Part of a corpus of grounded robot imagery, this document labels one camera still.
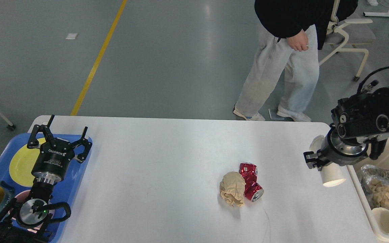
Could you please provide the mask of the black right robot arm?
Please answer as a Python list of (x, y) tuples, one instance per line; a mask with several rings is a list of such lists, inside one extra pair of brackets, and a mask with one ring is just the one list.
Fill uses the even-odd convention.
[(355, 95), (338, 100), (331, 110), (332, 123), (321, 147), (304, 152), (309, 169), (321, 171), (335, 163), (355, 165), (383, 153), (389, 138), (389, 86), (377, 90), (374, 80), (365, 85), (363, 79)]

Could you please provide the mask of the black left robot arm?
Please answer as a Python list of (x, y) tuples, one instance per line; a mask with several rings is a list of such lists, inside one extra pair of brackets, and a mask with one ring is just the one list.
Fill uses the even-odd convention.
[(0, 243), (55, 243), (71, 216), (92, 140), (47, 123), (14, 137), (0, 156)]

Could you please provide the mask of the passing person's hand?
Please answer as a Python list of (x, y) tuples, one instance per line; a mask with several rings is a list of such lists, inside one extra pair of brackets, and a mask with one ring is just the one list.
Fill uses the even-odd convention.
[(292, 37), (286, 38), (288, 45), (295, 51), (307, 51), (309, 49), (309, 39), (303, 29)]

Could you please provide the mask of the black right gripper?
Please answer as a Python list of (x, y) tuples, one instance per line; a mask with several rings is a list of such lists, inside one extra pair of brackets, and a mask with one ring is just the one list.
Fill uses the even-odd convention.
[(319, 152), (304, 152), (304, 160), (309, 169), (322, 170), (332, 162), (340, 166), (355, 165), (368, 157), (367, 151), (368, 145), (348, 145), (340, 139), (337, 131), (330, 130)]

